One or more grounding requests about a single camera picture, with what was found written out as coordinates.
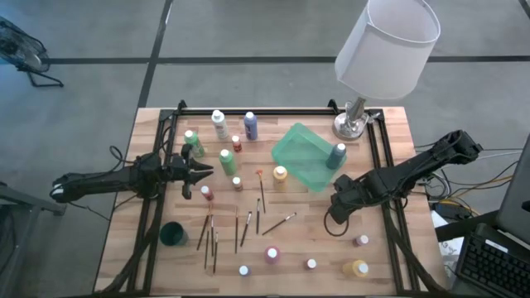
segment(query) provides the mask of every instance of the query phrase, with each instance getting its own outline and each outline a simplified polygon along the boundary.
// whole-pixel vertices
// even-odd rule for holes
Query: black cup
[[[169,222],[160,230],[160,241],[167,246],[185,245],[188,242],[188,234],[180,223]]]

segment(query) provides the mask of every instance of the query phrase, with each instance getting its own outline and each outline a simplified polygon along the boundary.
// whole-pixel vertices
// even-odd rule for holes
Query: translucent green tray
[[[330,183],[335,172],[346,161],[344,156],[339,167],[329,169],[325,161],[331,150],[333,145],[303,124],[296,123],[272,149],[272,158],[278,165],[285,166],[289,175],[294,175],[310,190],[318,192]]]

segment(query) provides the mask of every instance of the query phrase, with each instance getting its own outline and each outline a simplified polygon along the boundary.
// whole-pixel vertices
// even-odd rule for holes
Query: green paint bottle
[[[237,171],[238,167],[235,164],[234,154],[226,149],[221,150],[219,154],[219,160],[223,166],[224,173],[226,175],[233,175]]]
[[[205,149],[202,147],[202,144],[200,143],[195,132],[186,131],[184,133],[184,142],[193,146],[193,149],[191,149],[193,156],[202,157],[205,155]]]

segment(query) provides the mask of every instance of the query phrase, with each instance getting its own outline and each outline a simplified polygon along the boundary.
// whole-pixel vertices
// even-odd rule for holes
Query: paint bottle
[[[240,276],[249,276],[250,275],[250,268],[248,268],[247,266],[239,267],[239,275]]]
[[[333,146],[333,149],[331,150],[330,157],[328,157],[328,160],[325,162],[325,165],[331,169],[334,170],[337,167],[339,167],[340,162],[346,155],[346,145],[343,143],[337,144]]]
[[[243,150],[243,147],[241,146],[241,141],[239,140],[238,136],[232,137],[232,146],[234,146],[234,152],[240,152]]]
[[[193,156],[202,157],[205,155],[205,149],[202,147],[202,144],[200,143],[199,138],[197,137],[197,134],[195,132],[186,131],[184,133],[184,142],[193,146],[193,148],[191,149],[191,151],[193,152]]]
[[[280,250],[275,246],[270,246],[265,249],[265,262],[268,264],[276,264],[280,260]]]
[[[239,177],[234,177],[232,179],[232,185],[234,186],[234,189],[236,191],[243,190],[243,183],[241,183],[241,178],[239,178]]]
[[[232,152],[226,149],[221,150],[221,153],[219,154],[219,160],[221,161],[221,165],[223,166],[223,170],[226,175],[235,174],[238,167],[235,164],[234,154]]]
[[[356,246],[363,246],[363,245],[368,244],[368,242],[369,242],[369,239],[368,239],[368,236],[366,235],[360,235],[354,240],[354,244]]]
[[[315,259],[309,259],[306,261],[306,269],[315,269],[316,268],[316,261]]]
[[[200,193],[208,200],[211,201],[214,199],[214,193],[208,186],[203,186],[200,188]]]
[[[226,126],[224,114],[219,110],[214,110],[212,113],[212,121],[214,122],[215,133],[220,139],[224,139],[229,135],[229,128]]]
[[[248,140],[255,140],[258,138],[258,117],[252,112],[245,114],[243,119],[245,124],[245,134]]]
[[[287,169],[283,166],[277,166],[274,168],[272,176],[274,176],[274,183],[282,185],[287,180]]]
[[[368,275],[368,264],[363,260],[348,262],[342,266],[342,272],[347,276],[365,277]]]

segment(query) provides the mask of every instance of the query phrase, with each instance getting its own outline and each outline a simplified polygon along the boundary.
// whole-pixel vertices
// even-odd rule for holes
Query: gray floor
[[[530,19],[518,0],[430,0],[442,35],[433,55],[530,55]],[[0,12],[42,39],[52,58],[149,57],[164,0],[71,2],[2,0]],[[161,57],[336,55],[365,1],[175,0]],[[0,65],[0,180],[47,198],[51,182],[101,171],[126,151],[147,65],[52,65],[64,89],[34,89]],[[529,62],[430,63],[402,105],[416,144],[462,128],[484,147],[521,147],[530,133]],[[158,65],[148,107],[322,106],[352,93],[333,65]],[[452,166],[452,180],[495,176],[518,156]],[[505,188],[466,201],[497,209]],[[80,204],[109,215],[112,195]],[[45,214],[17,296],[69,296],[92,290],[108,223],[80,209]]]

